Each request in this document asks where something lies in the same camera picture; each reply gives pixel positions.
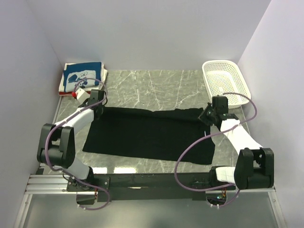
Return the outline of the black t shirt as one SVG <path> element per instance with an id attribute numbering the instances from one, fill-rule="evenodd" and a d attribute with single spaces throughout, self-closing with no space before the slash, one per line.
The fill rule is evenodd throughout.
<path id="1" fill-rule="evenodd" d="M 210 126 L 199 120 L 202 111 L 105 107 L 91 123 L 83 151 L 176 161 L 193 142 L 210 134 Z"/>

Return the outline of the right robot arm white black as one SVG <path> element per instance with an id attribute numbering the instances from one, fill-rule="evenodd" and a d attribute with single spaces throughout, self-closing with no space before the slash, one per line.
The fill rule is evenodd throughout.
<path id="1" fill-rule="evenodd" d="M 227 93 L 214 96 L 200 114 L 199 120 L 214 125 L 237 152 L 237 163 L 214 166 L 209 171 L 209 186 L 215 190 L 225 183 L 240 190 L 267 189 L 274 185 L 274 152 L 257 143 L 243 127 L 243 121 L 229 113 Z"/>

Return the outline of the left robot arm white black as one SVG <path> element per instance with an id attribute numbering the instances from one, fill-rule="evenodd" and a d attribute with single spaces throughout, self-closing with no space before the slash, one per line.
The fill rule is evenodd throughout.
<path id="1" fill-rule="evenodd" d="M 62 171 L 85 191 L 95 185 L 93 169 L 76 158 L 75 135 L 104 112 L 107 92 L 92 90 L 89 97 L 70 116 L 42 126 L 37 160 L 54 171 Z"/>

